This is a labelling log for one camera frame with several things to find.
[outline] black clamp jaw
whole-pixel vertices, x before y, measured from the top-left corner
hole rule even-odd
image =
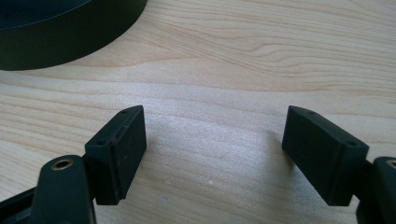
[[[371,164],[369,147],[320,114],[290,106],[282,148],[328,205],[360,200],[360,224],[396,223],[396,159]]]
[[[92,200],[125,199],[146,147],[143,106],[122,110],[85,145],[83,157],[49,161],[36,188],[1,202],[0,222],[96,223]]]

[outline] screw hole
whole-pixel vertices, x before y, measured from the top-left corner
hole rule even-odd
[[[346,141],[346,143],[352,147],[356,146],[356,143],[352,142],[352,141]]]
[[[387,164],[388,164],[389,166],[391,166],[393,169],[396,169],[396,161],[391,161],[391,160],[389,160],[389,161],[387,161]]]
[[[69,160],[69,159],[61,160],[61,161],[57,161],[57,162],[53,163],[53,165],[51,166],[51,169],[55,170],[55,171],[64,170],[64,169],[70,167],[72,164],[73,164],[72,160]]]
[[[96,143],[98,146],[104,146],[106,144],[105,140],[100,140],[99,142]]]

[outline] wooden table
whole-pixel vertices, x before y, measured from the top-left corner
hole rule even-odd
[[[396,3],[149,0],[94,54],[0,71],[0,201],[143,105],[148,150],[98,223],[355,223],[281,149],[289,105],[396,157]]]

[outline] black plastic bracket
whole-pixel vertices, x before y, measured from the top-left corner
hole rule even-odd
[[[122,110],[86,145],[83,157],[46,163],[37,187],[0,203],[0,223],[96,223],[92,200],[125,199],[146,151],[143,106]]]
[[[368,162],[369,147],[320,114],[290,106],[282,141],[328,205],[348,206],[355,194],[359,223],[396,223],[396,159]]]

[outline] black ring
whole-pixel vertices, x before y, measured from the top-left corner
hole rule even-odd
[[[147,0],[2,0],[0,69],[68,63],[122,35]]]

